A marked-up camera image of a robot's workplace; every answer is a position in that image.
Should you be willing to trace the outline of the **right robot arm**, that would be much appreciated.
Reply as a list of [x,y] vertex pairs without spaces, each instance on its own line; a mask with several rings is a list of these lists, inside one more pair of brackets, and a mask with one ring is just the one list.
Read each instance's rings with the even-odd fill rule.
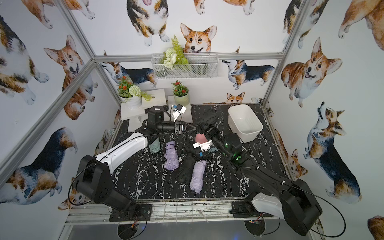
[[197,131],[227,158],[232,172],[243,174],[271,193],[265,197],[256,195],[254,208],[258,212],[284,218],[301,236],[311,231],[323,210],[317,201],[319,196],[312,193],[306,182],[293,181],[264,168],[243,151],[243,142],[236,133],[224,136],[217,127],[203,122],[198,124]]

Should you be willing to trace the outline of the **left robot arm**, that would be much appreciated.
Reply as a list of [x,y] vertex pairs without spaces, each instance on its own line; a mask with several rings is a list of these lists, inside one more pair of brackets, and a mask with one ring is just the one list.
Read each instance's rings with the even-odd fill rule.
[[187,108],[178,104],[168,113],[162,106],[151,107],[148,118],[126,140],[94,157],[84,156],[70,190],[76,190],[91,202],[104,204],[129,218],[137,211],[136,202],[114,187],[112,173],[137,152],[148,146],[151,137],[162,134],[183,134],[186,122],[182,120]]

